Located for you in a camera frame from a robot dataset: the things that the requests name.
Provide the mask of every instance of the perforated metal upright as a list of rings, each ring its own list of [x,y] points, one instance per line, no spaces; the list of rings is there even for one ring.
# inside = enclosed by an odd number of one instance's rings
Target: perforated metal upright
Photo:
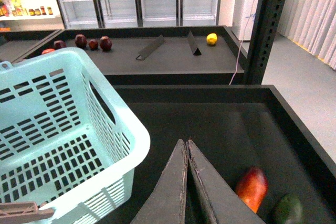
[[[260,0],[244,67],[244,84],[261,84],[285,0]]]

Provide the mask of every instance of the product bottle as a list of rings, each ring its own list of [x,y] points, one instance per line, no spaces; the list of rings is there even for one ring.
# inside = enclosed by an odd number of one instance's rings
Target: product bottle
[[[16,8],[16,15],[17,16],[22,16],[22,9]]]
[[[35,11],[34,11],[34,9],[29,9],[29,15],[30,15],[30,16],[35,16]]]
[[[35,15],[36,15],[36,16],[40,16],[40,15],[41,15],[41,11],[40,11],[39,8],[36,8],[36,9],[35,9]]]
[[[41,11],[42,11],[42,15],[47,15],[47,13],[46,13],[46,10],[45,10],[45,8],[44,8],[44,6],[41,6]]]
[[[53,15],[51,7],[47,7],[49,15]]]

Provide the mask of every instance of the red apple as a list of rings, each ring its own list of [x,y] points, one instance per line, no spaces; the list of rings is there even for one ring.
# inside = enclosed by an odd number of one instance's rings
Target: red apple
[[[56,40],[54,42],[54,48],[57,49],[61,49],[61,48],[65,48],[67,47],[67,44],[65,44],[65,42],[63,40]]]
[[[260,168],[252,166],[237,184],[235,192],[256,213],[267,190],[268,181],[265,174]]]
[[[98,48],[98,41],[96,39],[90,40],[89,47],[91,50],[96,50]]]
[[[54,51],[55,51],[54,48],[48,48],[46,50],[43,50],[42,54],[45,55],[45,54],[47,54],[49,52],[54,52]]]
[[[85,49],[87,44],[86,37],[83,34],[77,34],[75,37],[75,44],[77,47]]]
[[[104,52],[108,52],[111,50],[112,41],[109,37],[103,36],[100,38],[100,47]]]

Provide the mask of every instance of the basket handle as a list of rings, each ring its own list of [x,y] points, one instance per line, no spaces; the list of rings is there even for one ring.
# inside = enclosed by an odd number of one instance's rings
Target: basket handle
[[[0,59],[0,71],[11,69],[13,65],[9,61],[1,61]]]
[[[39,210],[33,201],[0,204],[1,224],[23,224],[43,220],[53,216],[52,208]]]

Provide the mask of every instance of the green mango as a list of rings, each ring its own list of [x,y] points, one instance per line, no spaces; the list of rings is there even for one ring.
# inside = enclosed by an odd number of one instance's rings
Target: green mango
[[[286,194],[273,211],[275,224],[303,224],[303,207],[295,194]]]

